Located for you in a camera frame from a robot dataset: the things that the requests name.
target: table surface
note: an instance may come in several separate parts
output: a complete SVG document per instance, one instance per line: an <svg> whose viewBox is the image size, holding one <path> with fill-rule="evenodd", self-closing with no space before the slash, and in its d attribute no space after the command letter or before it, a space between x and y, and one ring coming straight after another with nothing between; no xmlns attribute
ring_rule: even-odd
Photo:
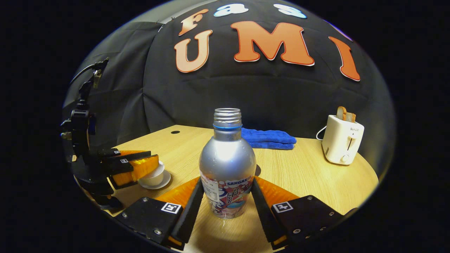
<svg viewBox="0 0 450 253"><path fill-rule="evenodd" d="M174 125L116 146L119 150L151 150L152 154L158 154L171 180L158 190L137 184L115 190L113 196L128 207L142 197L156 198L198 177L200 153L212 136L213 129ZM326 160L319 140L296 139L292 150L253 149L261 168L259 177L299 197L313 195L340 214L359 207L375 190L377 175L360 154L351 165L337 165ZM112 216L120 213L107 212ZM250 194L244 214L230 220L216 218L203 195L191 238L183 252L273 251Z"/></svg>

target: cable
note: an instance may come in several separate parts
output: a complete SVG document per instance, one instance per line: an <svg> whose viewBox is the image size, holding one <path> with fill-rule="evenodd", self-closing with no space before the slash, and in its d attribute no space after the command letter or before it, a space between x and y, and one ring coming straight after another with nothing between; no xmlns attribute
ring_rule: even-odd
<svg viewBox="0 0 450 253"><path fill-rule="evenodd" d="M75 81L75 79L77 79L81 74L83 74L84 72L90 70L90 69L93 68L94 66L95 66L95 63L94 63L94 64L91 64L91 65L87 66L86 68L84 68L83 70L81 70L81 72L79 72L79 73L72 79L72 81L70 81L69 86L72 85L72 83Z"/></svg>
<svg viewBox="0 0 450 253"><path fill-rule="evenodd" d="M327 128L327 126L325 126L324 128L322 128L319 132L317 132L317 134L315 135L315 138L318 140L323 140L323 139L319 139L319 133L322 132L325 128Z"/></svg>

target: white saucer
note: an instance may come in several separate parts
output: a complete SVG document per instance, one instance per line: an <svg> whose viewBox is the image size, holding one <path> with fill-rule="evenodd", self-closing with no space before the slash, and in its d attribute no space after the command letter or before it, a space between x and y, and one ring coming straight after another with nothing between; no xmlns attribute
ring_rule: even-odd
<svg viewBox="0 0 450 253"><path fill-rule="evenodd" d="M159 189L159 188L162 188L162 187L166 186L169 183L170 179L172 178L170 173L168 171L166 171L166 170L163 172L163 176L164 177L162 178L162 182L159 185L145 185L142 182L139 182L139 184L142 187L150 189L150 190Z"/></svg>

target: folded towel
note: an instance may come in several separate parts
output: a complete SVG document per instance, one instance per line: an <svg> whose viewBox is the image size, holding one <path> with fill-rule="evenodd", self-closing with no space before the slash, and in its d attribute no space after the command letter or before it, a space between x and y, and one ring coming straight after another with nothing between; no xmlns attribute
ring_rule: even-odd
<svg viewBox="0 0 450 253"><path fill-rule="evenodd" d="M242 138L244 138L252 148L261 149L293 149L297 140L279 130L259 131L242 128Z"/></svg>

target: aluminum bottle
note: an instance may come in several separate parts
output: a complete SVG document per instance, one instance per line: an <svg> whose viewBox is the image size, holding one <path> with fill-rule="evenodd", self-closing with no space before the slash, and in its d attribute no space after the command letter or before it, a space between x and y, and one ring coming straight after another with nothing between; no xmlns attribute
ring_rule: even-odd
<svg viewBox="0 0 450 253"><path fill-rule="evenodd" d="M214 136L200 155L200 176L212 212L219 218L241 215L252 187L256 158L241 137L241 111L220 108L214 112Z"/></svg>

